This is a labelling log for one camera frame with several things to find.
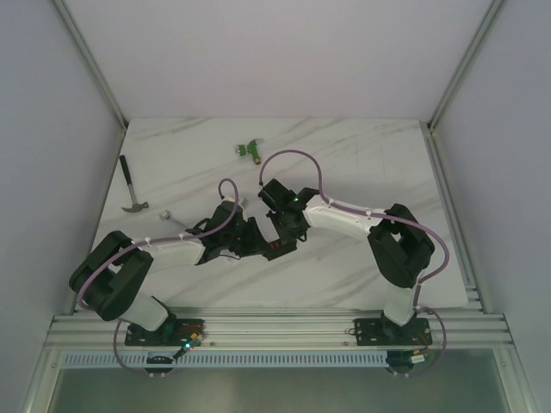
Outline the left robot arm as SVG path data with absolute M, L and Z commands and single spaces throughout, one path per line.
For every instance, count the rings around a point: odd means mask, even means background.
M 102 320 L 136 324 L 155 345 L 165 346 L 175 338 L 175 316 L 158 299 L 140 292 L 147 274 L 155 269 L 199 266 L 224 251 L 238 259 L 266 257 L 273 251 L 256 220 L 247 218 L 244 208 L 230 200 L 222 201 L 211 218 L 177 237 L 134 242 L 122 231 L 110 232 L 73 272 L 69 287 L 77 294 L 77 302 Z

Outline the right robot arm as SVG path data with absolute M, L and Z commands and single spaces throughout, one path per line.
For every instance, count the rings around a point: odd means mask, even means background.
M 381 333 L 392 343 L 403 342 L 412 333 L 414 289 L 430 264 L 435 245 L 409 209 L 395 204 L 386 211 L 372 211 L 339 204 L 314 188 L 295 193 L 276 179 L 262 186 L 258 198 L 269 208 L 267 217 L 279 236 L 270 245 L 273 251 L 305 242 L 310 228 L 367 242 L 387 282 Z

